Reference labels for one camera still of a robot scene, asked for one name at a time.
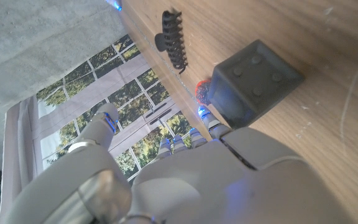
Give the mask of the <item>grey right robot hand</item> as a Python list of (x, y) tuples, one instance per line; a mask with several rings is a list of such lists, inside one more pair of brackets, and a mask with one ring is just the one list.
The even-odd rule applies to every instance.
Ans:
[(108, 4), (112, 5), (118, 11), (122, 11), (122, 0), (105, 0)]

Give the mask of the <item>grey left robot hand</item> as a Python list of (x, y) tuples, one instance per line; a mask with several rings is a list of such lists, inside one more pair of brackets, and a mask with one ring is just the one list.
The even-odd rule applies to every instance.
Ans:
[(27, 185), (6, 223), (352, 223), (295, 151), (251, 128), (232, 130), (205, 107), (212, 137), (191, 129), (160, 142), (133, 183), (108, 148), (118, 112), (102, 105), (68, 153)]

